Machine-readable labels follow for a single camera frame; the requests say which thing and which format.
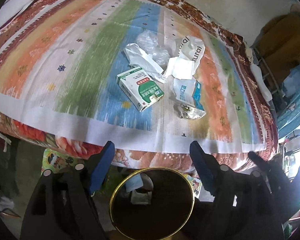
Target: brown cloth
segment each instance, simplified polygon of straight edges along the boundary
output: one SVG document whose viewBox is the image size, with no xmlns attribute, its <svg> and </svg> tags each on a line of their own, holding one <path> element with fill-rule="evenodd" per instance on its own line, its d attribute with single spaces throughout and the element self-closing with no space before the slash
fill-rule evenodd
<svg viewBox="0 0 300 240">
<path fill-rule="evenodd" d="M 280 85 L 290 69 L 300 64 L 300 16 L 288 14 L 276 17 L 261 32 L 264 35 L 256 47 Z"/>
</svg>

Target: barcode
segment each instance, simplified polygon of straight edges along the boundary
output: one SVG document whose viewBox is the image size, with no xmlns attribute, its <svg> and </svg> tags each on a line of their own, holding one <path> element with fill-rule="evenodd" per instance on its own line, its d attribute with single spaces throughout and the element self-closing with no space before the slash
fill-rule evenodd
<svg viewBox="0 0 300 240">
<path fill-rule="evenodd" d="M 126 95 L 128 97 L 131 97 L 131 94 L 130 94 L 129 90 L 123 84 L 121 84 L 121 88 L 126 93 Z"/>
</svg>

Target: blue snowflake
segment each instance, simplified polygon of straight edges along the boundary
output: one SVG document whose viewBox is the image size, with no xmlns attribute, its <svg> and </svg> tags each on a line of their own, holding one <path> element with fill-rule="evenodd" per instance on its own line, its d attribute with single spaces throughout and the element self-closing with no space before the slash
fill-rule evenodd
<svg viewBox="0 0 300 240">
<path fill-rule="evenodd" d="M 58 71 L 59 72 L 61 72 L 61 71 L 65 71 L 65 65 L 60 65 L 59 67 L 58 67 Z"/>
</svg>

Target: floral blanket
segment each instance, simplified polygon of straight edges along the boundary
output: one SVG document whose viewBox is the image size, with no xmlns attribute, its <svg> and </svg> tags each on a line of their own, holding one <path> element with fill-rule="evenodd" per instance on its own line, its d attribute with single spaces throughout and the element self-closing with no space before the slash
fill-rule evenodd
<svg viewBox="0 0 300 240">
<path fill-rule="evenodd" d="M 169 96 L 139 114 L 113 81 L 128 68 L 122 49 L 146 29 L 157 32 L 171 54 L 176 38 L 204 41 L 196 78 L 207 115 L 198 122 L 169 115 Z M 120 130 L 112 138 L 119 145 L 113 164 L 135 169 L 194 172 L 186 150 L 179 150 L 193 139 L 235 170 L 252 165 L 245 152 L 261 149 L 260 156 L 269 159 L 277 149 L 276 127 L 243 38 L 184 0 L 37 0 L 1 30 L 1 132 L 87 159 L 113 136 L 113 126 Z M 149 142 L 164 138 L 169 147 L 157 141 L 158 148 L 146 151 L 129 147 L 129 137 L 144 132 Z"/>
</svg>

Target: yellow rim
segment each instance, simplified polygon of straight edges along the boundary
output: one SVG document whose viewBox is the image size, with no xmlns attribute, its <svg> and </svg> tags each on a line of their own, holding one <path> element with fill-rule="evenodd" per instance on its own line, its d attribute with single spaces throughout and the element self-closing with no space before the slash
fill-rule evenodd
<svg viewBox="0 0 300 240">
<path fill-rule="evenodd" d="M 121 183 L 115 188 L 112 196 L 111 196 L 111 199 L 110 199 L 110 203 L 109 203 L 109 213 L 110 213 L 110 219 L 111 219 L 111 222 L 112 224 L 114 225 L 114 220 L 113 220 L 113 217 L 112 217 L 112 204 L 114 202 L 114 198 L 116 197 L 117 195 L 117 192 L 118 190 L 123 186 L 123 184 L 126 183 L 126 181 L 128 179 L 130 179 L 131 177 L 133 177 L 134 175 L 137 175 L 139 173 L 142 173 L 144 171 L 148 171 L 148 170 L 168 170 L 168 171 L 173 171 L 174 173 L 177 173 L 179 174 L 188 184 L 191 192 L 192 192 L 192 205 L 191 205 L 191 209 L 190 209 L 190 212 L 189 212 L 189 215 L 188 217 L 186 218 L 185 222 L 175 231 L 173 232 L 172 234 L 164 237 L 164 238 L 161 238 L 161 239 L 157 239 L 157 240 L 163 240 L 163 239 L 166 239 L 170 236 L 173 236 L 175 233 L 177 233 L 186 223 L 187 221 L 189 220 L 189 217 L 191 216 L 191 213 L 192 213 L 192 210 L 193 210 L 193 206 L 194 206 L 194 194 L 193 194 L 193 189 L 192 189 L 192 185 L 190 184 L 190 182 L 187 180 L 187 178 L 180 172 L 180 171 L 177 171 L 177 170 L 174 170 L 174 169 L 170 169 L 170 168 L 161 168 L 161 167 L 152 167 L 152 168 L 144 168 L 144 169 L 141 169 L 141 170 L 138 170 L 138 171 L 135 171 L 134 173 L 130 174 L 128 177 L 126 177 L 123 181 L 121 181 Z M 136 239 L 133 239 L 127 235 L 125 235 L 124 233 L 122 233 L 119 228 L 117 228 L 116 225 L 114 225 L 114 227 L 121 233 L 123 234 L 125 237 L 129 238 L 129 239 L 132 239 L 132 240 L 136 240 Z"/>
</svg>

